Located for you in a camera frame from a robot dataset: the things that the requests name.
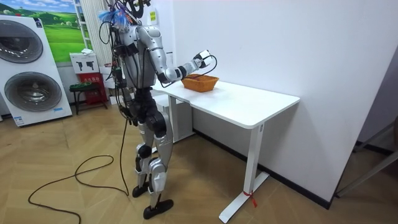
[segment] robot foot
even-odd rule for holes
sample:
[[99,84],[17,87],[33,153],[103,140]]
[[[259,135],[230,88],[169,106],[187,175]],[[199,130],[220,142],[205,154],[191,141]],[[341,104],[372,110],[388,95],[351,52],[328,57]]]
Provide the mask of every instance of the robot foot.
[[143,193],[145,193],[145,192],[148,191],[148,187],[149,187],[149,182],[145,182],[145,183],[142,185],[141,188],[138,187],[138,186],[135,187],[135,188],[132,190],[132,192],[131,192],[132,197],[134,197],[134,198],[140,197]]
[[161,214],[172,208],[174,205],[173,200],[168,199],[163,202],[158,202],[154,209],[150,209],[150,206],[146,207],[144,210],[144,218],[146,220],[154,217],[155,215]]

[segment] humanoid robot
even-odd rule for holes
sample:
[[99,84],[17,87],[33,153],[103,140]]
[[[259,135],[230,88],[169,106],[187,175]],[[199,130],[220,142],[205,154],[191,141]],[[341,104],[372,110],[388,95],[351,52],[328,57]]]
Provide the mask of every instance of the humanoid robot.
[[[172,200],[160,201],[172,155],[173,131],[168,115],[157,110],[150,93],[151,86],[155,85],[156,78],[162,86],[182,80],[198,69],[207,67],[213,61],[213,56],[205,50],[182,66],[168,67],[160,31],[154,26],[142,26],[139,21],[144,4],[150,4],[150,0],[138,0],[137,4],[139,10],[136,10],[132,1],[110,4],[111,11],[117,6],[132,19],[132,23],[128,27],[110,23],[109,28],[112,32],[113,75],[126,105],[124,107],[120,104],[119,108],[128,120],[138,126],[144,140],[136,148],[137,186],[132,191],[132,196],[139,197],[146,191],[149,192],[150,205],[144,210],[144,218],[149,219],[169,210],[174,204]],[[131,98],[128,87],[135,88],[134,99]],[[152,158],[153,142],[159,157]]]

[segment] desk frame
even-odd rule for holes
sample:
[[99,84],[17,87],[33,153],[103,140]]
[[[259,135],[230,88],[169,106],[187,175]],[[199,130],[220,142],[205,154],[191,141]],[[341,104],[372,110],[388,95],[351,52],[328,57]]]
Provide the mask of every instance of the desk frame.
[[[168,96],[170,122],[172,123],[173,127],[174,142],[177,142],[186,137],[178,138],[178,114],[176,98],[170,95]],[[229,219],[242,207],[245,201],[250,197],[246,196],[244,192],[248,194],[255,192],[260,187],[260,185],[269,177],[269,174],[265,172],[261,172],[256,177],[264,125],[264,123],[258,124],[255,128],[251,130],[249,154],[246,164],[246,174],[244,176],[243,191],[220,213],[219,218],[223,223],[227,223]]]

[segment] washing machine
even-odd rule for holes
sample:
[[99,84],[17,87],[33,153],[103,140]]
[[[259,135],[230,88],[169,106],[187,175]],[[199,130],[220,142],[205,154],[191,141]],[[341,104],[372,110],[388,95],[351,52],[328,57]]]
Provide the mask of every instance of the washing machine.
[[0,15],[0,92],[15,123],[72,115],[42,23]]

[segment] wooden floor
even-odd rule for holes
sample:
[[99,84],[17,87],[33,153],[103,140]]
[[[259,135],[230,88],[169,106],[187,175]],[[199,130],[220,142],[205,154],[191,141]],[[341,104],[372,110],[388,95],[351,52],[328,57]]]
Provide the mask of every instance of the wooden floor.
[[[82,111],[81,115],[17,128],[11,119],[0,123],[0,223],[78,223],[75,216],[27,203],[28,196],[46,182],[73,174],[86,158],[99,154],[115,157],[109,167],[84,174],[90,184],[123,188],[118,154],[124,120],[114,106]],[[123,169],[129,190],[136,185],[135,147],[141,142],[137,128],[129,126]],[[351,157],[342,185],[368,170],[383,157],[361,152]],[[82,169],[100,166],[97,159]],[[143,220],[149,195],[126,197],[110,189],[92,189],[69,179],[38,192],[35,202],[73,210],[82,223],[221,223],[220,212],[243,187],[245,163],[212,143],[192,136],[174,147],[163,199],[172,198],[167,213]],[[229,223],[398,223],[398,165],[335,199],[325,210],[275,179],[268,178],[255,193],[259,204],[247,201]]]

